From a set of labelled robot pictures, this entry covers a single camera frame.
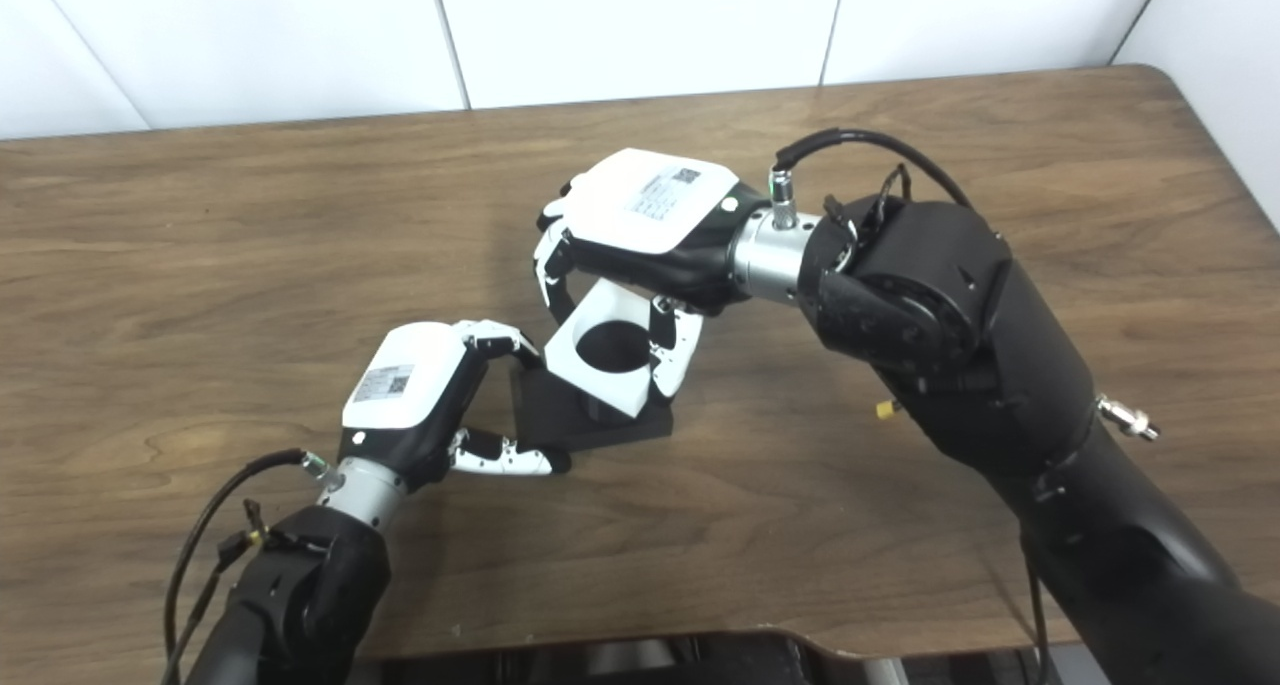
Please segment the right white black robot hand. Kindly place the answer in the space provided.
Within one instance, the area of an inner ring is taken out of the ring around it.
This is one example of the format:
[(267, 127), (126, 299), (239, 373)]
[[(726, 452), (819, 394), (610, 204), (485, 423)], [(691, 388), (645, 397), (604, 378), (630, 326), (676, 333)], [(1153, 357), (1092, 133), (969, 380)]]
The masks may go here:
[(556, 320), (562, 382), (627, 417), (682, 388), (704, 320), (751, 298), (753, 248), (773, 216), (728, 166), (621, 149), (538, 216), (532, 271)]

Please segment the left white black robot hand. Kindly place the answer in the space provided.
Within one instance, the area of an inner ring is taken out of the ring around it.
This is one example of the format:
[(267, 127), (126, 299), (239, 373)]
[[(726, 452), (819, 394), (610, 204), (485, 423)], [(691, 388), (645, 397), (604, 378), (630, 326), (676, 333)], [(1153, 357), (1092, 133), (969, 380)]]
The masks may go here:
[(567, 474), (562, 451), (465, 425), (490, 362), (506, 356), (526, 371), (545, 367), (524, 332), (503, 321), (411, 321), (388, 332), (342, 410), (340, 460), (380, 466), (410, 494), (452, 470)]

